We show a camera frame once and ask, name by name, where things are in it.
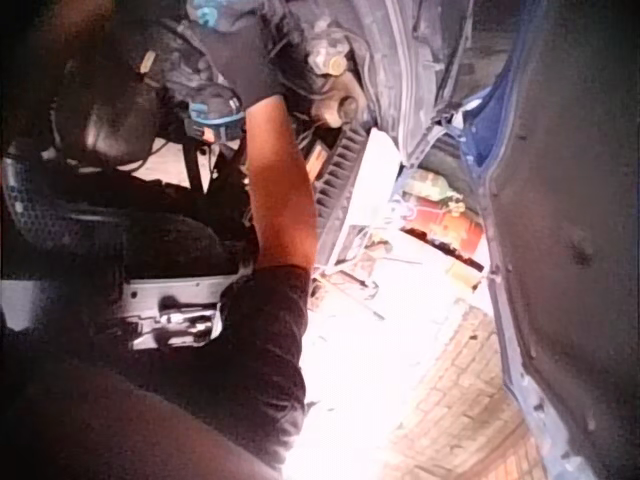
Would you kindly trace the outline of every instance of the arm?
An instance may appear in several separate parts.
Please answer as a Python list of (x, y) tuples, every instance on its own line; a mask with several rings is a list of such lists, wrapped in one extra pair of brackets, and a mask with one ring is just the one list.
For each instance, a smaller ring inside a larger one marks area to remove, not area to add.
[(247, 111), (247, 152), (260, 244), (257, 267), (295, 265), (310, 271), (317, 244), (315, 205), (282, 97)]
[(294, 265), (310, 271), (316, 227), (309, 177), (269, 64), (262, 22), (254, 17), (243, 25), (231, 32), (193, 28), (246, 110), (249, 192), (260, 244), (257, 267)]

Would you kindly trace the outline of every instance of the sleeve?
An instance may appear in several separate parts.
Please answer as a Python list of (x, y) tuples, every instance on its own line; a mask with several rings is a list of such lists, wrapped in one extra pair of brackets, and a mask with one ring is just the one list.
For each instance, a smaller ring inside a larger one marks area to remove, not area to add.
[(299, 434), (305, 384), (299, 368), (307, 326), (309, 272), (268, 267), (222, 296), (224, 415), (216, 429), (275, 469)]

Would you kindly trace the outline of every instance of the wire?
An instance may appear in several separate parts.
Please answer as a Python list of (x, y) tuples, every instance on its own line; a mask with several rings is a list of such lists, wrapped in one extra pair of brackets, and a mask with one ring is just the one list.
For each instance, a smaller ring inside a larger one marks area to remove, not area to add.
[(152, 150), (147, 158), (140, 160), (140, 163), (135, 167), (133, 168), (117, 168), (116, 167), (116, 170), (120, 170), (121, 172), (125, 172), (125, 173), (135, 173), (138, 170), (141, 170), (147, 164), (147, 162), (151, 157), (153, 157), (157, 153), (160, 153), (167, 145), (169, 145), (169, 143), (171, 143), (169, 140), (165, 140), (165, 142), (162, 145), (160, 145), (155, 150)]

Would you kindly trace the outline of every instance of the metal bracket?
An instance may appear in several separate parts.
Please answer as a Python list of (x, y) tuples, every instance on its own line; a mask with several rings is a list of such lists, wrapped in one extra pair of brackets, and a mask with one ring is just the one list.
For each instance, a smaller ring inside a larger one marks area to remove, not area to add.
[(128, 321), (138, 326), (138, 337), (130, 344), (132, 350), (201, 347), (222, 331), (217, 307), (177, 308), (164, 311), (156, 318)]

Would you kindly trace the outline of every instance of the engine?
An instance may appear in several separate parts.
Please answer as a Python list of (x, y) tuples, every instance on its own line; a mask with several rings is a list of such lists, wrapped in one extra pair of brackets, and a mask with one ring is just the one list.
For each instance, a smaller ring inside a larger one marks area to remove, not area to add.
[[(366, 43), (309, 2), (234, 3), (258, 4), (302, 148), (323, 128), (371, 121), (372, 93), (361, 87)], [(203, 26), (230, 28), (225, 5), (190, 0), (176, 12), (141, 11), (139, 5), (119, 12), (100, 46), (67, 67), (51, 118), (64, 158), (116, 168), (148, 158), (157, 137), (204, 146), (241, 139), (242, 105), (197, 34)]]

